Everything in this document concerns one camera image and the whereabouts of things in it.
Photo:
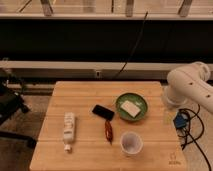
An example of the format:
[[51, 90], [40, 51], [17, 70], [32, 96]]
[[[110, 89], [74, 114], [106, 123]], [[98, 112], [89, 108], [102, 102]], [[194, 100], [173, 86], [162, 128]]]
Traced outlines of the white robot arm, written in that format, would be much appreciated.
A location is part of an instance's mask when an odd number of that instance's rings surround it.
[[213, 114], [213, 86], [207, 81], [210, 68], [203, 62], [193, 62], [171, 70], [168, 86], [163, 91], [163, 101], [168, 108], [178, 108], [191, 99]]

